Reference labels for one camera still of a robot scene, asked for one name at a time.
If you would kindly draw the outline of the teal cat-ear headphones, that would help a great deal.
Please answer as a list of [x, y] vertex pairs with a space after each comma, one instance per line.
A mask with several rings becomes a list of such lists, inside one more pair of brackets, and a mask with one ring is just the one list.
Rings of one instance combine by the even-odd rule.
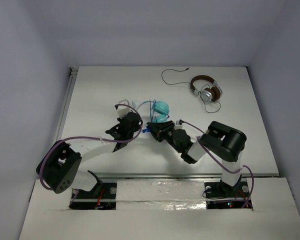
[[149, 117], [152, 123], [164, 123], [170, 118], [169, 105], [161, 100], [145, 100], [131, 102], [132, 107], [138, 110], [141, 106], [149, 104]]

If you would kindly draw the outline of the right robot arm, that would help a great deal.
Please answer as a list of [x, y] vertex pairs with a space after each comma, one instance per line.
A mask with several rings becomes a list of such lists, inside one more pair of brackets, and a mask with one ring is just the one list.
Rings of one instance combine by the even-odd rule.
[[157, 142], [167, 142], [190, 165], [209, 155], [222, 168], [221, 192], [231, 197], [239, 191], [241, 155], [247, 141], [245, 133], [218, 121], [212, 121], [203, 131], [181, 119], [148, 122], [147, 129]]

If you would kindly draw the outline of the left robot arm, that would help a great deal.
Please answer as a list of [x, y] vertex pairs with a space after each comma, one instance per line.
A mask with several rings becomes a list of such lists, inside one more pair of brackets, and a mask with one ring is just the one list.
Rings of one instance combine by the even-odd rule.
[[36, 168], [42, 186], [56, 194], [71, 188], [98, 196], [103, 182], [91, 170], [79, 170], [80, 164], [124, 148], [142, 131], [138, 113], [130, 111], [117, 120], [117, 125], [105, 131], [106, 138], [75, 136], [56, 141]]

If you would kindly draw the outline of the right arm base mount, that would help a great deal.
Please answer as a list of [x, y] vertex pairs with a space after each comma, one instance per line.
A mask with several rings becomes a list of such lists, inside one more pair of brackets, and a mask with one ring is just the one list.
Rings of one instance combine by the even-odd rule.
[[250, 189], [246, 181], [228, 186], [221, 181], [205, 182], [202, 196], [208, 210], [253, 209]]

